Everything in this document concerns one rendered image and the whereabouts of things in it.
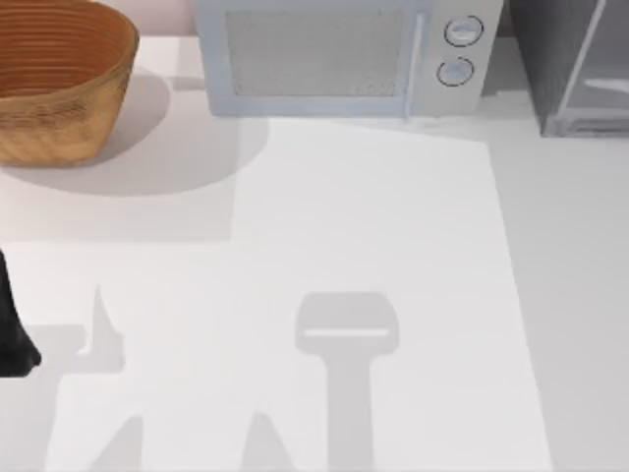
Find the pale microwave door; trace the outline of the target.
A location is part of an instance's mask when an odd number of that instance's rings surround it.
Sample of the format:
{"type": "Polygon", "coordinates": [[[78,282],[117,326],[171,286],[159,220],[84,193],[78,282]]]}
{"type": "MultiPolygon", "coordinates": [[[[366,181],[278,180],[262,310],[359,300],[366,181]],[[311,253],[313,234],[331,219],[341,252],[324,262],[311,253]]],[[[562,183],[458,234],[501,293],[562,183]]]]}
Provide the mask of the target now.
{"type": "Polygon", "coordinates": [[[403,116],[426,0],[193,0],[224,117],[403,116]]]}

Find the pale microwave oven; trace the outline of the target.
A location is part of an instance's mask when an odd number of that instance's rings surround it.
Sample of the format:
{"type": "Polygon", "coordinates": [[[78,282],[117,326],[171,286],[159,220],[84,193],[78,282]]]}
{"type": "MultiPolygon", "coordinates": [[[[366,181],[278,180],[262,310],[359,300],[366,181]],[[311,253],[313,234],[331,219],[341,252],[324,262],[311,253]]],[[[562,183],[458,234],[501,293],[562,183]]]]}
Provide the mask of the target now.
{"type": "Polygon", "coordinates": [[[417,64],[412,117],[457,116],[474,111],[480,101],[490,54],[504,0],[426,0],[421,51],[417,64]],[[450,20],[476,16],[484,24],[482,37],[468,47],[453,47],[444,38],[450,20]],[[464,57],[473,62],[475,75],[465,85],[448,88],[436,71],[445,61],[464,57]]]}

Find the round microwave knob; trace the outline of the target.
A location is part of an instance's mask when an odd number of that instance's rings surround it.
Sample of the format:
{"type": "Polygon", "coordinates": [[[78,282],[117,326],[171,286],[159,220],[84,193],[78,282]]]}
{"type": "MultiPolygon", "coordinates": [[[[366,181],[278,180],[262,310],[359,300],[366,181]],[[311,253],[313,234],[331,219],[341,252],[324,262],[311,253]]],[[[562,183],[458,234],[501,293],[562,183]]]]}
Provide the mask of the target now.
{"type": "Polygon", "coordinates": [[[465,85],[475,75],[472,61],[464,57],[457,57],[451,61],[442,62],[436,71],[438,81],[448,88],[465,85]]]}
{"type": "Polygon", "coordinates": [[[444,38],[453,47],[468,47],[483,33],[483,22],[476,16],[466,16],[450,20],[444,29],[444,38]]]}

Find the brown wicker basket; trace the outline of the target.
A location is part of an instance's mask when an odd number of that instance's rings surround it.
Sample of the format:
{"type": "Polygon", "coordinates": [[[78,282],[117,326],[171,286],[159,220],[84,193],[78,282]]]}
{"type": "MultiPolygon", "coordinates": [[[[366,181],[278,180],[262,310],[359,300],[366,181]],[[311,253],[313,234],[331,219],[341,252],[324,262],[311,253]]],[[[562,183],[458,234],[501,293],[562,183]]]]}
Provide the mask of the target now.
{"type": "Polygon", "coordinates": [[[105,147],[140,33],[95,0],[0,0],[0,166],[67,167],[105,147]]]}

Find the grey cabinet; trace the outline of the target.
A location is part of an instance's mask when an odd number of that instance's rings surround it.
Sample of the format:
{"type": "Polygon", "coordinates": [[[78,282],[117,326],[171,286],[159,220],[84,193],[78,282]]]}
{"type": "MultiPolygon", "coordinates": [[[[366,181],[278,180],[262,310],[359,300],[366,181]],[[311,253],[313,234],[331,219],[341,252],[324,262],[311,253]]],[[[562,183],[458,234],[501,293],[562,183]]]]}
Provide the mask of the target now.
{"type": "Polygon", "coordinates": [[[545,138],[629,138],[629,0],[509,0],[545,138]]]}

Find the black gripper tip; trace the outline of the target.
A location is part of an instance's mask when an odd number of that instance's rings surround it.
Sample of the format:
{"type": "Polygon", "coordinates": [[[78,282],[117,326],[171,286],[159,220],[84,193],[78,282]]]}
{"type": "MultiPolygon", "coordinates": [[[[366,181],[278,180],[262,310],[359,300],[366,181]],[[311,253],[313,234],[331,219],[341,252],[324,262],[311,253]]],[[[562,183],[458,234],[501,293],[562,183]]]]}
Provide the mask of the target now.
{"type": "Polygon", "coordinates": [[[4,253],[0,250],[0,378],[23,378],[42,356],[18,315],[4,253]]]}

